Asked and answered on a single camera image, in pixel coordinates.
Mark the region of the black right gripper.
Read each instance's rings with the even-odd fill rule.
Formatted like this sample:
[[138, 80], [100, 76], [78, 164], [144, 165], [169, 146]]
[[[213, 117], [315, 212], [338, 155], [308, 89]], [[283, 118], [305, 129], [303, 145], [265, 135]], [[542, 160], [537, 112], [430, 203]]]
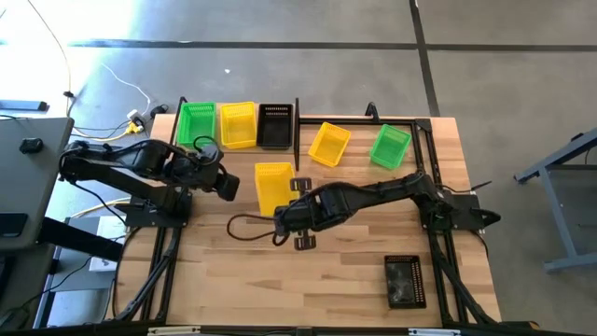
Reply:
[[[292, 191], [307, 192], [312, 189], [312, 180], [309, 177], [295, 177], [290, 179]], [[303, 230], [323, 231], [326, 229], [326, 218], [317, 198], [322, 189], [314, 189], [301, 195], [288, 206], [288, 231], [298, 232]], [[294, 248], [305, 251], [316, 248], [314, 235], [298, 235], [294, 238]]]

